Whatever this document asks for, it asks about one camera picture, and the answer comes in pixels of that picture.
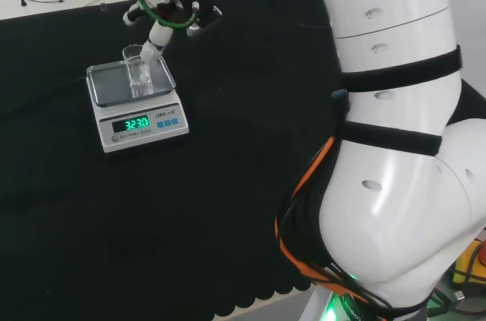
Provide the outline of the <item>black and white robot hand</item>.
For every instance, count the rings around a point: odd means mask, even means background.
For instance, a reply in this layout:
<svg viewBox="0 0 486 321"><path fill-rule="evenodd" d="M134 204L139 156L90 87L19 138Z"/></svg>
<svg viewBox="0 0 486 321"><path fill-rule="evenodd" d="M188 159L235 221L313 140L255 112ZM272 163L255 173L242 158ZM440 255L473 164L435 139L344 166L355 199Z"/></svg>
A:
<svg viewBox="0 0 486 321"><path fill-rule="evenodd" d="M163 55L174 33L197 36L215 27L222 12L213 0L134 0L123 20L132 26L143 17L151 18L153 26L140 55L151 63Z"/></svg>

